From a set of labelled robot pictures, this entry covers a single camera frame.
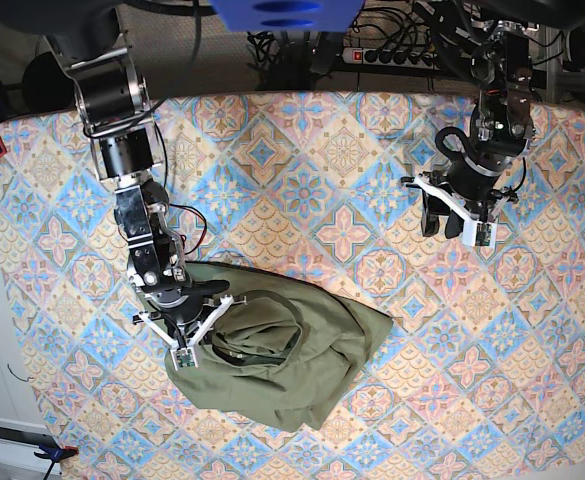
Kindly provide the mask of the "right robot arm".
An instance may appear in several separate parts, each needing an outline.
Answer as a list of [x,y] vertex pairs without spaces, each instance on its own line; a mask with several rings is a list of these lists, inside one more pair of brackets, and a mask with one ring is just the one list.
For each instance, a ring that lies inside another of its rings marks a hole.
[[182,237],[166,221],[166,189],[151,175],[149,128],[155,126],[115,1],[0,1],[0,23],[41,35],[74,84],[76,105],[100,177],[116,184],[115,219],[125,233],[128,276],[152,309],[135,315],[176,356],[190,358],[235,304],[226,280],[196,281],[186,270]]

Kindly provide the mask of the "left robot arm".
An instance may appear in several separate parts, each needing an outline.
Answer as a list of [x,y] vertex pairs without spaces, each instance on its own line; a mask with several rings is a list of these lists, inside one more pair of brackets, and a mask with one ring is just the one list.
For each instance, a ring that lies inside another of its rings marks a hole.
[[523,157],[536,133],[531,117],[533,62],[529,30],[561,32],[585,24],[585,1],[480,1],[478,19],[461,1],[419,1],[438,58],[478,87],[469,129],[447,126],[435,146],[445,169],[404,177],[422,198],[421,233],[443,230],[470,247],[494,246],[500,212],[519,200],[518,186],[496,186],[513,159]]

